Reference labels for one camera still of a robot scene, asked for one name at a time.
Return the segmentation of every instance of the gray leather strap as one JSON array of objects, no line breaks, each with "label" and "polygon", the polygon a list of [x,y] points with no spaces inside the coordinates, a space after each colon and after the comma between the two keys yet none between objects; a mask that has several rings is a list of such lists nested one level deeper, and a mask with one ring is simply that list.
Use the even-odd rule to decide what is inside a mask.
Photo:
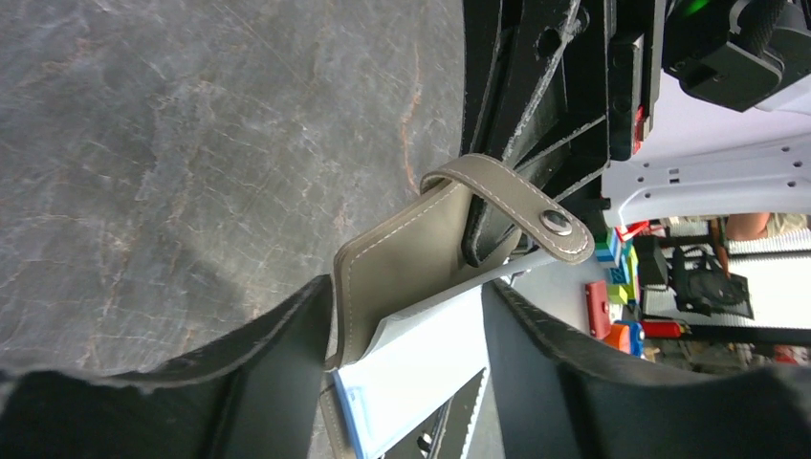
[{"label": "gray leather strap", "polygon": [[[504,212],[558,260],[575,264],[591,256],[594,244],[591,232],[585,225],[499,161],[478,154],[462,156],[429,172],[423,177],[422,189],[431,189],[443,179],[453,180],[470,188],[473,193]],[[541,224],[540,215],[550,209],[556,210],[571,222],[571,234],[561,236]]]}]

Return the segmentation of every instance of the green block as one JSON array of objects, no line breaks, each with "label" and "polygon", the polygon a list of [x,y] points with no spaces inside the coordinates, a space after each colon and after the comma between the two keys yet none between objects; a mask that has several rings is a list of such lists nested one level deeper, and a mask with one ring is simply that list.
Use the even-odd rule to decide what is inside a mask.
[{"label": "green block", "polygon": [[614,304],[628,304],[628,293],[625,290],[625,285],[609,285],[608,299]]},{"label": "green block", "polygon": [[633,257],[628,259],[628,270],[631,273],[631,276],[636,275],[639,273],[639,260],[635,260]]},{"label": "green block", "polygon": [[634,249],[633,247],[631,247],[631,253],[628,258],[631,260],[632,262],[631,264],[639,265],[639,256],[637,256],[636,249]]},{"label": "green block", "polygon": [[605,230],[602,232],[594,233],[594,242],[597,244],[610,244],[611,243],[611,231]]},{"label": "green block", "polygon": [[623,289],[625,289],[625,294],[627,295],[628,299],[632,299],[634,301],[639,300],[636,295],[637,291],[639,290],[639,276],[632,275],[630,283],[624,284]]}]

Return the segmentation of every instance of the leather pouch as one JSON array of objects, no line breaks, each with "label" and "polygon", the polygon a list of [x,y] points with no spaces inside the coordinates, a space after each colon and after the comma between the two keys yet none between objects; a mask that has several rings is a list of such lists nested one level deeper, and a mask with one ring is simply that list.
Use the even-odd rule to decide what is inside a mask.
[{"label": "leather pouch", "polygon": [[[481,266],[465,261],[462,243],[474,195],[503,212],[560,261],[580,263],[593,251],[585,225],[488,156],[470,154],[445,164],[423,177],[421,191],[411,206],[349,241],[336,255],[338,350],[328,367],[357,361],[383,318],[504,263],[518,243],[518,231]],[[322,389],[321,407],[336,457],[355,457],[328,383]]]}]

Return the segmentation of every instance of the red object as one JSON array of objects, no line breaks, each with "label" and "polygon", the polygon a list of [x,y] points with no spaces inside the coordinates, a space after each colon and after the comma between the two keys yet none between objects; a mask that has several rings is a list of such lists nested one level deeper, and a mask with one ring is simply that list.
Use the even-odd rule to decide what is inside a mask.
[{"label": "red object", "polygon": [[645,130],[645,107],[640,105],[636,111],[636,120],[634,120],[634,149],[631,155],[635,155],[640,148],[642,148],[642,140]]},{"label": "red object", "polygon": [[672,321],[642,321],[645,338],[679,338],[683,330],[679,322]]},{"label": "red object", "polygon": [[775,346],[775,361],[798,365],[793,346]]},{"label": "red object", "polygon": [[634,223],[629,227],[627,227],[625,230],[617,228],[617,235],[620,236],[621,241],[628,242],[630,239],[633,238],[633,236],[639,234],[640,232],[642,232],[642,230],[644,230],[649,226],[650,226],[649,221]]},{"label": "red object", "polygon": [[608,315],[608,289],[605,281],[585,284],[585,300],[591,336],[596,339],[607,337],[611,333],[611,317]]}]

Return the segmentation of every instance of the green light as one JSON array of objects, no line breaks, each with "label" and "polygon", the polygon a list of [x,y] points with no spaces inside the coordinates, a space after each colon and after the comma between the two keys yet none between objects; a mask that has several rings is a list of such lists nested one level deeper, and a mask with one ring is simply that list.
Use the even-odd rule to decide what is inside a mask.
[{"label": "green light", "polygon": [[710,0],[692,0],[692,2],[684,8],[684,17],[692,16],[699,12],[702,8],[706,7]]}]

